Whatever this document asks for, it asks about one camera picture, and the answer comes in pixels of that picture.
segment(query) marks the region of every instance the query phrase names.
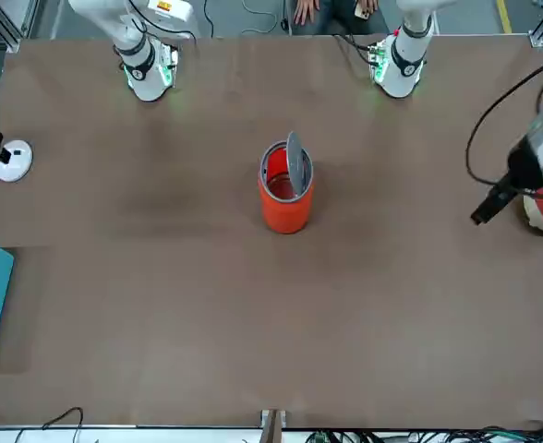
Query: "red cup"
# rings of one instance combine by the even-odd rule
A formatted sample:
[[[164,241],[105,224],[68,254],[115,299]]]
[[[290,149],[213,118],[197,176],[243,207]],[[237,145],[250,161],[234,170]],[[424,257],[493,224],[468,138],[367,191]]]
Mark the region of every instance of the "red cup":
[[[304,149],[302,155],[305,190],[299,196],[290,183],[285,141],[271,145],[261,159],[258,186],[263,219],[276,233],[295,233],[307,224],[314,190],[313,167]]]

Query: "brown tabletop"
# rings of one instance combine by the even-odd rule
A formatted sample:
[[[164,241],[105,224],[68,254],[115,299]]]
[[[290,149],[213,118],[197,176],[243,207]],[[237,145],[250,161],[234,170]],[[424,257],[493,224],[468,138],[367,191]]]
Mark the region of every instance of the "brown tabletop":
[[[108,42],[25,42],[0,129],[34,151],[0,182],[16,267],[0,324],[0,424],[525,427],[543,420],[543,238],[464,147],[543,62],[526,37],[436,38],[404,101],[333,38],[183,46],[143,103]],[[503,172],[534,114],[519,90],[476,140]],[[260,154],[296,130],[316,165],[308,227],[259,213]]]

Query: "open lid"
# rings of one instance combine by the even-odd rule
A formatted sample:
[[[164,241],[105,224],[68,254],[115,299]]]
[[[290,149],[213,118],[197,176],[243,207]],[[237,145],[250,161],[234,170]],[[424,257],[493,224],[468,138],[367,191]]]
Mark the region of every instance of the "open lid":
[[[296,132],[292,131],[288,134],[286,141],[286,161],[288,162],[288,176],[292,189],[297,196],[301,196],[305,191],[307,184],[305,183],[305,164],[303,160],[303,150],[300,139]]]

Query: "yellow line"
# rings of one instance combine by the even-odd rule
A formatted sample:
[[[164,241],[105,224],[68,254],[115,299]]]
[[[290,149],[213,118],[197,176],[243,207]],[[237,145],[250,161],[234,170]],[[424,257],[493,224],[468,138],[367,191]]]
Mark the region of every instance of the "yellow line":
[[[505,0],[497,0],[497,10],[500,12],[501,25],[503,26],[503,32],[506,34],[512,33],[512,23],[508,17],[508,9],[505,7]]]

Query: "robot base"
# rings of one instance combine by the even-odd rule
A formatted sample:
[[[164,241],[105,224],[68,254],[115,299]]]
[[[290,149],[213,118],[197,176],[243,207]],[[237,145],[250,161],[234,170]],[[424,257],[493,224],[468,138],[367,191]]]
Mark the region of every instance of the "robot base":
[[[153,38],[151,38],[151,44],[155,48],[156,55],[143,80],[136,80],[124,70],[128,86],[143,102],[155,102],[166,90],[175,87],[175,75],[179,63],[179,52],[176,49]]]
[[[31,167],[31,147],[23,140],[13,140],[5,144],[5,149],[11,153],[9,163],[0,162],[0,180],[17,182]]]
[[[415,74],[404,77],[401,69],[392,60],[392,44],[395,36],[389,35],[385,40],[376,43],[368,53],[370,77],[384,92],[394,99],[402,99],[411,92],[421,77],[421,70],[425,62],[422,62]]]

